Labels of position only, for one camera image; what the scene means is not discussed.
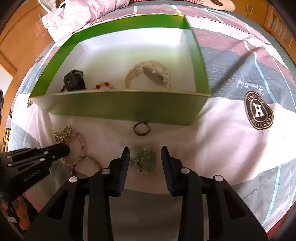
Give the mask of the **black watch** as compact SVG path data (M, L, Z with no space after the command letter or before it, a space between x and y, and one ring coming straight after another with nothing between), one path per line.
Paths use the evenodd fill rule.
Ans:
M64 86L60 92L85 90L85 82L83 79L83 72L80 70L71 70L64 76Z

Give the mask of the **green crystal brooch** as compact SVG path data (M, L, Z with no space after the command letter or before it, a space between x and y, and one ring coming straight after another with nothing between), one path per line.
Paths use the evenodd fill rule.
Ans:
M130 160L129 165L137 169L140 174L150 174L156 167L156 153L148 145L143 145L137 149L137 155Z

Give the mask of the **plaid bed quilt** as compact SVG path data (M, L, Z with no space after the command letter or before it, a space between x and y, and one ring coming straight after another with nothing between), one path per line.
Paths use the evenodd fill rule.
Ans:
M201 44L212 96L190 126L153 124L138 137L124 120L52 115L28 106L40 69L33 67L18 91L10 151L45 147L72 126L91 156L106 164L124 146L142 144L170 154L201 176L223 176L273 235L295 203L295 68L273 40L247 21L193 6L138 6L189 17Z

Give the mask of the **wooden headboard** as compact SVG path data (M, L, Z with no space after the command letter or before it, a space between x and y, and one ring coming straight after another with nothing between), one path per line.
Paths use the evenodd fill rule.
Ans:
M4 95L1 139L20 84L35 60L52 42L41 21L46 13L38 1L25 1L1 33L1 91Z

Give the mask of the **pink pillow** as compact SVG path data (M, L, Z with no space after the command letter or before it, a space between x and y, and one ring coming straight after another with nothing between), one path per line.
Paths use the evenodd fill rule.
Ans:
M43 26L59 42L102 16L123 8L129 1L63 1L61 6L41 17Z

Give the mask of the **green cardboard box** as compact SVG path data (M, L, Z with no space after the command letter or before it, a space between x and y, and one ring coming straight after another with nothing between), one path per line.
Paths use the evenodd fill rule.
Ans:
M125 87L128 71L157 61L171 74L171 90L144 74ZM60 92L64 76L83 72L86 89ZM52 114L168 125L190 125L210 87L203 56L188 20L142 15L108 21L73 34L39 76L30 100Z

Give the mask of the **wooden footboard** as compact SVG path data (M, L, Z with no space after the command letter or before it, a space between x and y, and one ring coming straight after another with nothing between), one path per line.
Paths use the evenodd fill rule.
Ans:
M271 4L268 4L267 15L263 26L280 43L293 62L295 62L295 38L287 24Z

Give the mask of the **striped plush doll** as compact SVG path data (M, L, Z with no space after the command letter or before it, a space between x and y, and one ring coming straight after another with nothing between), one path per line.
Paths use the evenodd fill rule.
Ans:
M207 8L219 10L219 11L235 11L235 4L231 0L181 0L188 1L193 4L205 6Z

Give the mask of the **wooden wall cabinets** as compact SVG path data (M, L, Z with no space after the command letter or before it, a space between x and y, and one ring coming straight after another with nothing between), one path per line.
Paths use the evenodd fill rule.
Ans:
M232 0L235 12L263 26L268 12L266 0Z

